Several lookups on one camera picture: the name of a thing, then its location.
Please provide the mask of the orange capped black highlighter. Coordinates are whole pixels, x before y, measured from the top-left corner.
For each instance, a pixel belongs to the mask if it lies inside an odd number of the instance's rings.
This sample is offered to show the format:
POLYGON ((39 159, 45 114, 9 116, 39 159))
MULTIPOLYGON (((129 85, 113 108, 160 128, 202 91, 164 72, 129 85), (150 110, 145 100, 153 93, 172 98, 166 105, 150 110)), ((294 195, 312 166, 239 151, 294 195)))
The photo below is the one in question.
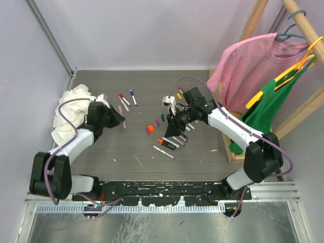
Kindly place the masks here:
POLYGON ((171 144, 170 142, 168 142, 168 141, 166 141, 164 139, 158 139, 158 141, 162 146, 164 146, 164 147, 166 147, 166 148, 168 148, 170 150, 175 150, 176 149, 175 145, 171 144))

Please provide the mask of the orange highlighter cap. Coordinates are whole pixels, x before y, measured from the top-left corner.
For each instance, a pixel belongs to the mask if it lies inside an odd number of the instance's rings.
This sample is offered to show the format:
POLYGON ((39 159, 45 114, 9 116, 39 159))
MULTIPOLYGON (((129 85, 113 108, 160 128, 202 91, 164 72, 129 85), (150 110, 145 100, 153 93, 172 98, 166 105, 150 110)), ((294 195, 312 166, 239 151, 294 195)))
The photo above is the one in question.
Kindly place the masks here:
POLYGON ((154 126, 153 125, 148 126, 148 130, 150 133, 154 132, 154 126))

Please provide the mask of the red capped white marker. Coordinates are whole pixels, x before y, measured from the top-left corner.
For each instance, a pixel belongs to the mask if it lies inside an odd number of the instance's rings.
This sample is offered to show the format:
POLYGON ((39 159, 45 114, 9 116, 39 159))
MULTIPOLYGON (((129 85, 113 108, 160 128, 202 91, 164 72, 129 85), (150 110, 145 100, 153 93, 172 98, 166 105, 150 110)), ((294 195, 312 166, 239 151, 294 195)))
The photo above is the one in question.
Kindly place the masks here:
POLYGON ((123 101, 128 105, 131 106, 130 102, 124 97, 122 93, 119 94, 119 96, 123 99, 123 101))

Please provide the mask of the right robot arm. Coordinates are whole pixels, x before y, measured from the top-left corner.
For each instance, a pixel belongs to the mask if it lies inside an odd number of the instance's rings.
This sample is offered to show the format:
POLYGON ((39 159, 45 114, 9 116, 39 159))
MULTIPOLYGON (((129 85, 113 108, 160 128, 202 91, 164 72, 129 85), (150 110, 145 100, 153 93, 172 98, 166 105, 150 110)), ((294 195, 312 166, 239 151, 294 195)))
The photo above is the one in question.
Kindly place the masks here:
POLYGON ((193 121, 205 124, 221 131, 244 151, 244 164, 221 182, 225 198, 234 199, 240 189, 260 183, 283 166, 278 138, 272 133, 263 134, 238 118, 215 100, 206 100, 197 87, 184 93, 186 105, 180 110, 176 107, 174 96, 163 97, 162 104, 167 107, 168 127, 165 137, 180 136, 187 124, 193 121))

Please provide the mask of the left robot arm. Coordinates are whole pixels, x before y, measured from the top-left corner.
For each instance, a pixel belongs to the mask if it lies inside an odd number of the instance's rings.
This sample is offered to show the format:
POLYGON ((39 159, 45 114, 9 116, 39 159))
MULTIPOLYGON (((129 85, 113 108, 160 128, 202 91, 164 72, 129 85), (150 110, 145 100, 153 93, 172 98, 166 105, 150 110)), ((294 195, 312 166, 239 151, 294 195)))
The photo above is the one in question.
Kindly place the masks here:
POLYGON ((98 177, 72 176, 72 162, 102 135, 105 128, 114 128, 125 121, 112 106, 102 102, 91 102, 82 123, 73 127, 73 136, 63 145, 48 152, 38 152, 33 159, 29 192, 48 196, 54 204, 71 194, 84 194, 89 200, 101 196, 98 177))

